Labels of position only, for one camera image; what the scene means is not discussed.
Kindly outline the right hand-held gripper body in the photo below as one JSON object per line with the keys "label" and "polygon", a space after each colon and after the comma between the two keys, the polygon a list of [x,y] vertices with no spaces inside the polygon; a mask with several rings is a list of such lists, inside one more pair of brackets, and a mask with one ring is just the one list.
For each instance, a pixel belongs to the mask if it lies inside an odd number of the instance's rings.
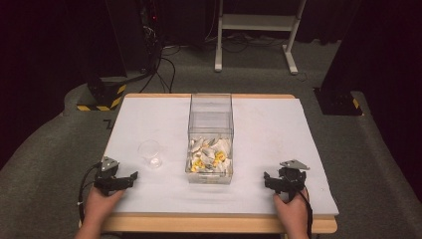
{"label": "right hand-held gripper body", "polygon": [[306,171],[310,168],[296,159],[281,162],[280,166],[279,177],[286,186],[285,192],[289,194],[289,200],[292,200],[298,191],[304,189]]}

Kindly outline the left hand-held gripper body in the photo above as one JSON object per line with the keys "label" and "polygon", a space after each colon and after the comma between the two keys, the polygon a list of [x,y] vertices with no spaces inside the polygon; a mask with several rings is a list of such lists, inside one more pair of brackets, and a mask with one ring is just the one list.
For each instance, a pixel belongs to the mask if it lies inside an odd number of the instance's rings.
{"label": "left hand-held gripper body", "polygon": [[115,177],[119,162],[105,156],[95,176],[94,187],[103,195],[109,196],[113,191],[122,190],[122,181]]}

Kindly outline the person's left hand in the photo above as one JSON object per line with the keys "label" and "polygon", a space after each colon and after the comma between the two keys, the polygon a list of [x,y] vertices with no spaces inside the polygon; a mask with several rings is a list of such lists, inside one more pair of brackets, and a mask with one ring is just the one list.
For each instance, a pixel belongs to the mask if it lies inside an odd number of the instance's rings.
{"label": "person's left hand", "polygon": [[119,190],[111,196],[105,196],[98,188],[93,187],[86,202],[85,219],[82,227],[100,231],[103,223],[110,216],[123,195],[124,190]]}

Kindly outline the person's right hand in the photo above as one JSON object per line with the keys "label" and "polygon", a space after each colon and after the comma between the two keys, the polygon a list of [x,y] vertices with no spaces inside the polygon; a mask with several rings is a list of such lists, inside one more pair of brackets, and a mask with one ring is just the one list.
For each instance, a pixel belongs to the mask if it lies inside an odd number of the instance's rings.
{"label": "person's right hand", "polygon": [[273,195],[278,218],[289,239],[310,239],[308,235],[308,199],[308,192],[305,189],[288,203],[285,203],[278,194]]}

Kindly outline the clear plastic cup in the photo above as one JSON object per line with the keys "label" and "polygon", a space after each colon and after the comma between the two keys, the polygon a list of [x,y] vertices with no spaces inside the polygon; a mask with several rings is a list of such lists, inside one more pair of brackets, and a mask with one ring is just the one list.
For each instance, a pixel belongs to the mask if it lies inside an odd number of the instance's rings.
{"label": "clear plastic cup", "polygon": [[152,139],[143,141],[138,147],[138,153],[150,168],[158,168],[162,164],[160,158],[160,144]]}

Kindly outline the white table mat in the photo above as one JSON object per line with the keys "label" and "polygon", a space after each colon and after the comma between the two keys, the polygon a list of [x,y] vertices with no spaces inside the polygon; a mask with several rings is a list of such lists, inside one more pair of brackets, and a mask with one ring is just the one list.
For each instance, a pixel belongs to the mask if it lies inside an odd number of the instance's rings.
{"label": "white table mat", "polygon": [[[316,215],[335,215],[331,196],[302,104],[297,99],[236,99],[234,174],[228,185],[193,184],[185,173],[187,98],[128,96],[123,100],[105,155],[119,162],[118,176],[138,172],[117,211],[139,213],[271,214],[271,189],[264,172],[296,159],[310,170],[306,186]],[[160,144],[162,164],[148,167],[138,153],[146,140]]]}

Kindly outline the pile of white yellow packets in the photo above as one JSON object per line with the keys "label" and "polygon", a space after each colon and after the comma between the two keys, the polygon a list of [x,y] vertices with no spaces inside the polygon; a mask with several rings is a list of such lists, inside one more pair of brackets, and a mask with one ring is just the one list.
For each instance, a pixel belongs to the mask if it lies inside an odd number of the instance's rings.
{"label": "pile of white yellow packets", "polygon": [[198,137],[188,144],[186,171],[191,173],[231,173],[233,171],[230,138]]}

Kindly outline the wooden table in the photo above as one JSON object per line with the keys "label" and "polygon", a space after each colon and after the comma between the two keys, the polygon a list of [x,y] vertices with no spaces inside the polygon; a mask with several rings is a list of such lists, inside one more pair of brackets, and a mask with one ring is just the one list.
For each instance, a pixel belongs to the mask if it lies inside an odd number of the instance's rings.
{"label": "wooden table", "polygon": [[[128,94],[148,98],[187,98],[187,94]],[[297,99],[290,95],[235,94],[232,99]],[[314,213],[313,232],[333,233],[337,229],[335,215]],[[115,209],[104,225],[106,231],[120,232],[204,232],[204,233],[281,233],[283,227],[274,208],[271,214],[218,214],[218,213],[139,213]]]}

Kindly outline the black stand with striped base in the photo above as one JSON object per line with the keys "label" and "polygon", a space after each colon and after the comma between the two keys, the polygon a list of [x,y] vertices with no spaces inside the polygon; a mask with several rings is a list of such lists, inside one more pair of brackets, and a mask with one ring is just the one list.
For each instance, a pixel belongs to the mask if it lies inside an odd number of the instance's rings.
{"label": "black stand with striped base", "polygon": [[81,112],[113,111],[120,103],[125,88],[123,83],[104,82],[97,77],[89,79],[77,102],[77,109]]}

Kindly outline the clear plastic box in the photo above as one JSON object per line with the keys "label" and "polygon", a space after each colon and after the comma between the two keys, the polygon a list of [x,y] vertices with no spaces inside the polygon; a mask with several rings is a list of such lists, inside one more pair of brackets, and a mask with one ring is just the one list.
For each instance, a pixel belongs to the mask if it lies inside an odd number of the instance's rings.
{"label": "clear plastic box", "polygon": [[[193,94],[188,121],[188,144],[191,139],[224,137],[234,139],[232,96],[230,94]],[[230,184],[231,173],[191,173],[186,171],[190,183]]]}

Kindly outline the black stand base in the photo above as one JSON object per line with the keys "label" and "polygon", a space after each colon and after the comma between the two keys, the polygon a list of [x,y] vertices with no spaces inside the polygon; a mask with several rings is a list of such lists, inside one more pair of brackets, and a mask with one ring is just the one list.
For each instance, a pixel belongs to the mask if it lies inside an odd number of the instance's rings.
{"label": "black stand base", "polygon": [[351,93],[337,93],[314,88],[319,108],[328,116],[361,116],[362,110]]}

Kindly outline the dark equipment rack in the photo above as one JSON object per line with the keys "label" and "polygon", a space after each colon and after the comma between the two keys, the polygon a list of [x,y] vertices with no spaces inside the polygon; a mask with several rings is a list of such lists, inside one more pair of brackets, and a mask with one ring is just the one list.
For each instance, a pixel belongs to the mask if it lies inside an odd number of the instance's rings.
{"label": "dark equipment rack", "polygon": [[154,71],[162,50],[162,30],[158,0],[134,0],[139,17],[146,66],[143,73]]}

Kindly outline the white metal stand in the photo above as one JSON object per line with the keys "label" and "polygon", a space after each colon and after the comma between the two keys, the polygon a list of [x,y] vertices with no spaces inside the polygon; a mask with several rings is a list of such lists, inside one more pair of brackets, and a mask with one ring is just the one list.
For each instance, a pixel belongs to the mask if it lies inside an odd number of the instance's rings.
{"label": "white metal stand", "polygon": [[245,15],[226,14],[223,7],[224,0],[219,0],[214,71],[221,72],[223,69],[222,38],[224,30],[273,31],[290,33],[288,43],[282,46],[282,50],[290,73],[292,75],[297,75],[299,70],[292,54],[292,47],[297,36],[306,3],[307,0],[299,0],[298,10],[296,14],[292,16]]}

